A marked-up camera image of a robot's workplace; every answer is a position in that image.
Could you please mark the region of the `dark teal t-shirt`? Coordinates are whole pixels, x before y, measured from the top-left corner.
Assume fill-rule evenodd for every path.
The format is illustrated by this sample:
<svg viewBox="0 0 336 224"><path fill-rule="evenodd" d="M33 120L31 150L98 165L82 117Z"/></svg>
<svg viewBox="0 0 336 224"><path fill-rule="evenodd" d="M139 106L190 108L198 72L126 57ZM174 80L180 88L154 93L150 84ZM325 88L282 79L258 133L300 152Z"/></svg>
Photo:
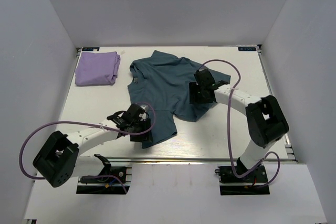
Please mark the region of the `dark teal t-shirt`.
<svg viewBox="0 0 336 224"><path fill-rule="evenodd" d="M146 102L153 107L149 112L155 122L151 130L153 141L142 143L142 148L164 142L177 134L174 116L187 122L198 121L210 104L190 104L189 83L200 63L160 51L135 60L130 65L133 80L128 85L131 103Z"/></svg>

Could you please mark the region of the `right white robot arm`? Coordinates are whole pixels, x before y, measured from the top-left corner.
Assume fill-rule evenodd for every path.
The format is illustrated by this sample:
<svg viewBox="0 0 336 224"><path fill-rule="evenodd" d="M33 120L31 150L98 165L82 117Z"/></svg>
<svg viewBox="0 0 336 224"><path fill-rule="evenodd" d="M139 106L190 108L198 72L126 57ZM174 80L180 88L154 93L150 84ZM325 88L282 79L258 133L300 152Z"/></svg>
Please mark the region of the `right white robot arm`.
<svg viewBox="0 0 336 224"><path fill-rule="evenodd" d="M289 131L277 99L272 95L257 97L242 92L223 80L216 82L208 69L196 71L194 77L196 81L189 84L191 104L216 102L228 106L227 141L232 170L237 178L250 181L270 148ZM246 116L250 136L249 144L236 164L231 143L231 109Z"/></svg>

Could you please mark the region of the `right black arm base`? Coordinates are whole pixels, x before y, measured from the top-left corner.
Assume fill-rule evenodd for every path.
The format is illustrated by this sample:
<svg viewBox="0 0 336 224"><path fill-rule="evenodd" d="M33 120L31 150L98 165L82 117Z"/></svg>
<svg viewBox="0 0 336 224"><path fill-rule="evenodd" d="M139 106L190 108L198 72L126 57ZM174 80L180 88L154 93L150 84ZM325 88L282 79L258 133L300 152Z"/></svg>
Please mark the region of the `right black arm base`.
<svg viewBox="0 0 336 224"><path fill-rule="evenodd" d="M230 166L219 166L214 170L219 177L221 196L269 195L269 186L261 187L268 182L266 169L260 166L244 178L237 178Z"/></svg>

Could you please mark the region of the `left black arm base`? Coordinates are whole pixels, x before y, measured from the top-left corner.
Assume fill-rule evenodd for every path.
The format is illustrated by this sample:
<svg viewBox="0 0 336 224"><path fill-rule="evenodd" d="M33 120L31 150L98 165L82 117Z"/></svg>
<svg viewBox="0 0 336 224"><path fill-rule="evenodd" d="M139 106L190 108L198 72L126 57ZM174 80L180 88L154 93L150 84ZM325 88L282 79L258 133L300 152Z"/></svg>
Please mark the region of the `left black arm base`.
<svg viewBox="0 0 336 224"><path fill-rule="evenodd" d="M94 154L80 156L73 176L78 177L79 195L125 195L130 189L132 167L128 163L114 163Z"/></svg>

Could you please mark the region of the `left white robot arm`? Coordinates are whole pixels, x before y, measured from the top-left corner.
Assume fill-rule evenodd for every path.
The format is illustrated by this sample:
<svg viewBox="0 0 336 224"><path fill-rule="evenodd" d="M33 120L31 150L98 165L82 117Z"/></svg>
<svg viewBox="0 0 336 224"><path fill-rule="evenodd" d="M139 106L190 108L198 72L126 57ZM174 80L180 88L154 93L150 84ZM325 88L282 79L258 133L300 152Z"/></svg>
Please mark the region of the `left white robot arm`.
<svg viewBox="0 0 336 224"><path fill-rule="evenodd" d="M154 109L148 103L131 104L127 111L118 111L100 124L59 121L59 124L86 125L79 132L63 134L53 132L33 161L33 166L54 188L64 184L79 168L79 158L84 152L105 142L129 135L131 140L152 140L151 121L148 110Z"/></svg>

